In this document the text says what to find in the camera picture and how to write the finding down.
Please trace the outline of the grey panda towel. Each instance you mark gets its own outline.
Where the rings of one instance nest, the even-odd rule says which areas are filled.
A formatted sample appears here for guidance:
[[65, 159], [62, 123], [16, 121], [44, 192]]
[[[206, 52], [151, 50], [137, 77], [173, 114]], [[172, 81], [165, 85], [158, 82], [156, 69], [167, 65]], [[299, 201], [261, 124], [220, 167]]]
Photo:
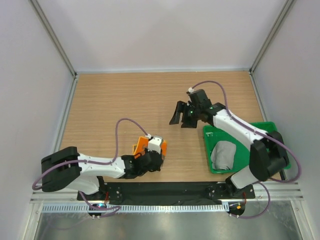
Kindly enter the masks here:
[[210, 160], [216, 171], [228, 171], [233, 168], [236, 145], [229, 141], [218, 141], [212, 150]]

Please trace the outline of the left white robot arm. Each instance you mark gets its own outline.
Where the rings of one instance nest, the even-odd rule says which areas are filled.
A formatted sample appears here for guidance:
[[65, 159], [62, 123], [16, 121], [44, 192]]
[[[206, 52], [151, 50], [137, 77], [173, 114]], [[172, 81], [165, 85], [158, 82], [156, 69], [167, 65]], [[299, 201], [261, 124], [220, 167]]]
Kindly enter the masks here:
[[166, 147], [146, 147], [134, 155], [112, 159], [88, 156], [70, 146], [41, 160], [40, 189], [50, 193], [67, 188], [101, 200], [106, 194], [102, 177], [135, 179], [160, 171], [166, 153]]

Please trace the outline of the grey orange happy towel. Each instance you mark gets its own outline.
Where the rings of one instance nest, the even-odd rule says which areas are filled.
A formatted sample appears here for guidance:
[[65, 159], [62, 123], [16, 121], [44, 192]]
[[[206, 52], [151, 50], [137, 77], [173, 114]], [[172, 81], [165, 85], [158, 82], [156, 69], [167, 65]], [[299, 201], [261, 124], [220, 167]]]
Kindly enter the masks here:
[[[138, 139], [138, 142], [137, 144], [133, 145], [132, 146], [132, 154], [134, 155], [134, 158], [137, 159], [138, 157], [144, 155], [145, 153], [147, 152], [152, 152], [152, 151], [149, 151], [147, 149], [147, 146], [148, 146], [148, 141], [149, 139], [151, 138], [150, 135], [148, 136], [140, 136], [139, 139]], [[165, 157], [166, 157], [166, 154], [167, 154], [167, 142], [166, 142], [166, 149], [164, 152], [162, 152], [160, 154], [161, 158], [164, 160]]]

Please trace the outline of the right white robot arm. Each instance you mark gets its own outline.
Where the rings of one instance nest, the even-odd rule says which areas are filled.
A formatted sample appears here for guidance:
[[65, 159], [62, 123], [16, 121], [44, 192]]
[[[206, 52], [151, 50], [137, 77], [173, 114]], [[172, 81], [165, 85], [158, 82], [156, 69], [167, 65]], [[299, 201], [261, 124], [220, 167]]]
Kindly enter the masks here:
[[170, 125], [196, 128], [198, 121], [228, 133], [249, 150], [249, 163], [225, 180], [225, 192], [237, 198], [248, 185], [264, 182], [290, 163], [282, 135], [266, 132], [232, 114], [222, 103], [213, 104], [203, 89], [189, 90], [188, 102], [178, 101]]

